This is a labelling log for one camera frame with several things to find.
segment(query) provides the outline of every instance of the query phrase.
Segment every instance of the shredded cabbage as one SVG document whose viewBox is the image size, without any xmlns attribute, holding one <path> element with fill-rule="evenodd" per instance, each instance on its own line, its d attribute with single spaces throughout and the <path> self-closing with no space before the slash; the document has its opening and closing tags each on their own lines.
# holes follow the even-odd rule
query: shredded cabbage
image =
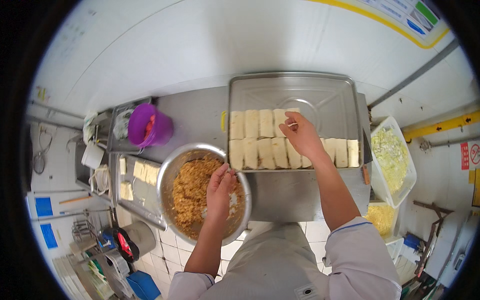
<svg viewBox="0 0 480 300">
<path fill-rule="evenodd" d="M 384 236 L 390 232 L 394 213 L 395 209 L 393 209 L 393 207 L 389 205 L 370 205 L 368 207 L 368 213 L 365 216 L 365 219 L 372 222 L 375 228 L 377 228 L 380 235 Z"/>
<path fill-rule="evenodd" d="M 392 129 L 382 128 L 372 137 L 372 151 L 393 194 L 398 191 L 407 175 L 408 152 Z"/>
</svg>

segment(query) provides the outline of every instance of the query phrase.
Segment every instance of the tile floor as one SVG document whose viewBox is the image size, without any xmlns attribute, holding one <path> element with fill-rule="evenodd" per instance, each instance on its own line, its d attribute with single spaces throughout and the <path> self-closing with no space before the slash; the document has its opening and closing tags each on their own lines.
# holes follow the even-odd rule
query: tile floor
<svg viewBox="0 0 480 300">
<path fill-rule="evenodd" d="M 135 221 L 135 218 L 133 217 L 132 219 L 132 215 L 128 211 L 119 206 L 117 207 L 117 216 L 120 227 L 129 225 Z M 249 222 L 248 229 L 251 230 L 255 226 L 257 226 L 257 222 Z M 307 236 L 313 253 L 315 253 L 318 269 L 324 274 L 330 274 L 332 268 L 324 267 L 322 263 L 322 258 L 325 256 L 325 243 L 330 233 L 325 221 L 300 222 L 300 226 Z M 138 270 L 152 276 L 163 298 L 166 299 L 173 274 L 177 271 L 183 271 L 193 251 L 193 246 L 180 237 L 177 237 L 171 230 L 160 231 L 153 227 L 151 227 L 151 229 L 156 236 L 156 247 L 135 262 L 134 266 Z M 220 254 L 222 260 L 218 269 L 218 276 L 215 278 L 216 282 L 222 279 L 222 276 L 227 271 L 229 261 L 243 244 L 247 233 L 248 231 L 246 230 L 238 240 L 222 247 Z"/>
</svg>

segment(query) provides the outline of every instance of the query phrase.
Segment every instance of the bowl rim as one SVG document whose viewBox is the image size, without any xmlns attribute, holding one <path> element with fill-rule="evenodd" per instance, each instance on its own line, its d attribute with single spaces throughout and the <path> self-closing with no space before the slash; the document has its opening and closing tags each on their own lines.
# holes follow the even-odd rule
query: bowl rim
<svg viewBox="0 0 480 300">
<path fill-rule="evenodd" d="M 190 143 L 190 144 L 185 144 L 183 146 L 178 147 L 175 149 L 168 157 L 164 160 L 162 165 L 160 166 L 160 170 L 158 172 L 158 177 L 157 177 L 157 183 L 156 183 L 156 196 L 157 196 L 157 201 L 159 204 L 159 210 L 161 213 L 162 218 L 164 219 L 166 226 L 165 226 L 165 231 L 167 231 L 169 228 L 177 235 L 180 236 L 184 241 L 191 245 L 195 245 L 197 243 L 196 240 L 192 240 L 189 237 L 187 237 L 185 234 L 181 233 L 176 226 L 173 225 L 172 220 L 169 219 L 167 214 L 165 214 L 165 211 L 163 209 L 162 205 L 162 193 L 161 193 L 161 186 L 162 186 L 162 180 L 164 178 L 164 175 L 168 169 L 168 167 L 171 165 L 173 160 L 177 158 L 178 156 L 182 155 L 183 153 L 187 151 L 192 151 L 192 150 L 207 150 L 210 151 L 214 154 L 217 154 L 221 158 L 223 158 L 224 162 L 227 162 L 227 153 L 216 146 L 213 146 L 211 144 L 206 144 L 206 143 Z M 250 184 L 248 182 L 247 176 L 243 172 L 236 172 L 237 178 L 239 182 L 242 185 L 243 191 L 245 193 L 245 213 L 243 214 L 243 218 L 240 222 L 240 225 L 238 228 L 230 234 L 228 237 L 224 238 L 222 240 L 222 246 L 228 245 L 234 240 L 236 240 L 242 232 L 247 228 L 248 221 L 250 219 L 250 214 L 252 213 L 252 192 L 250 189 Z"/>
</svg>

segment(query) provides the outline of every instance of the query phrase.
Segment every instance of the metal mixing bowl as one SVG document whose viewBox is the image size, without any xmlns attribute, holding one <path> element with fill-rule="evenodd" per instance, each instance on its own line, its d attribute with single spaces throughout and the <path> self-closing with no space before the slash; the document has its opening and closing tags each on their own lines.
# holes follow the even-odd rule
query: metal mixing bowl
<svg viewBox="0 0 480 300">
<path fill-rule="evenodd" d="M 174 206 L 172 194 L 173 181 L 177 177 L 181 166 L 186 162 L 204 158 L 205 156 L 225 161 L 227 153 L 220 148 L 204 143 L 192 143 L 181 146 L 173 151 L 163 162 L 158 173 L 156 185 L 156 194 L 159 201 L 160 211 L 168 228 L 192 245 L 195 245 L 197 241 L 188 238 L 175 226 L 175 216 L 177 212 L 172 209 Z M 237 173 L 237 178 L 245 193 L 245 208 L 243 211 L 236 211 L 235 215 L 228 219 L 227 228 L 234 228 L 234 230 L 230 235 L 224 236 L 222 246 L 230 244 L 240 236 L 243 230 L 247 227 L 250 213 L 252 212 L 252 193 L 250 191 L 247 177 L 243 173 Z"/>
</svg>

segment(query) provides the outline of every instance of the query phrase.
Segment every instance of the stainless steel tray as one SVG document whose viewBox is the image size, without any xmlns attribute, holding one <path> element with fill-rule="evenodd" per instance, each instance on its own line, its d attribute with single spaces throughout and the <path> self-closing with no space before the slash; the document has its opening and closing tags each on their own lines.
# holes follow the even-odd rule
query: stainless steel tray
<svg viewBox="0 0 480 300">
<path fill-rule="evenodd" d="M 147 163 L 158 168 L 160 168 L 161 164 L 126 154 L 117 154 L 114 157 L 115 178 L 112 179 L 114 180 L 112 197 L 115 197 L 117 204 L 120 206 L 126 208 L 155 227 L 161 230 L 166 230 L 166 222 L 161 215 L 160 207 L 157 202 L 156 186 L 143 182 L 133 176 L 135 161 Z M 127 173 L 125 175 L 120 174 L 120 158 L 122 157 L 125 158 L 127 165 Z M 122 181 L 129 181 L 132 184 L 133 201 L 120 198 L 120 183 Z"/>
<path fill-rule="evenodd" d="M 230 112 L 248 109 L 300 108 L 318 135 L 324 138 L 358 140 L 359 167 L 363 165 L 363 135 L 354 81 L 344 75 L 311 72 L 247 74 L 230 80 L 226 149 L 230 140 Z M 250 170 L 242 172 L 311 171 L 308 168 Z"/>
<path fill-rule="evenodd" d="M 152 97 L 145 97 L 137 99 L 128 103 L 124 103 L 116 106 L 112 111 L 112 120 L 110 122 L 110 131 L 108 134 L 107 152 L 108 153 L 128 153 L 128 154 L 140 154 L 143 149 L 135 145 L 132 145 L 128 139 L 117 140 L 113 134 L 113 128 L 115 127 L 115 120 L 117 116 L 126 111 L 127 109 L 135 108 L 142 103 L 151 103 Z"/>
</svg>

